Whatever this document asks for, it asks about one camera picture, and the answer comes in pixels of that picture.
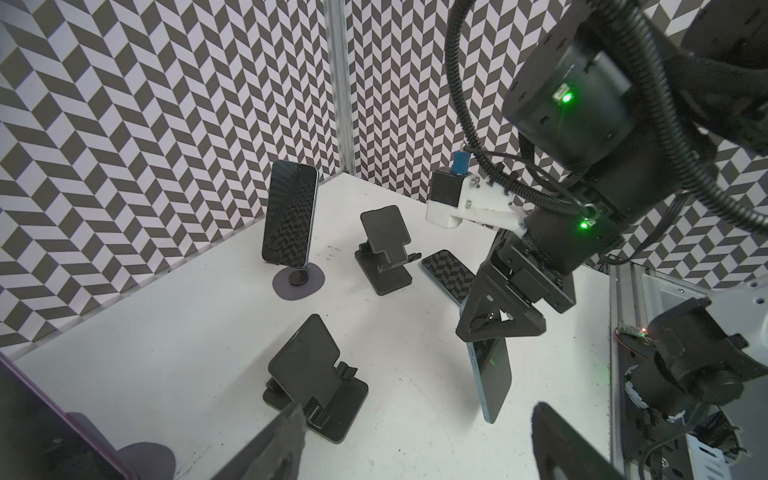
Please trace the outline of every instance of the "smartphone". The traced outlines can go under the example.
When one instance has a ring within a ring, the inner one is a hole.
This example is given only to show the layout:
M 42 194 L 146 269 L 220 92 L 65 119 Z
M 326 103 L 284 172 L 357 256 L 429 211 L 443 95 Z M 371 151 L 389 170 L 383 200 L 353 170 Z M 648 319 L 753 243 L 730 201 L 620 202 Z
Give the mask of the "smartphone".
M 459 305 L 459 315 L 464 309 L 464 300 L 475 274 L 460 262 L 453 253 L 440 250 L 422 260 L 422 268 L 440 288 Z M 486 422 L 493 423 L 507 398 L 512 385 L 512 371 L 509 368 L 509 354 L 505 339 L 487 339 L 467 343 L 469 362 L 475 376 L 482 415 Z
M 317 169 L 278 160 L 272 164 L 261 257 L 276 265 L 304 268 L 315 220 Z

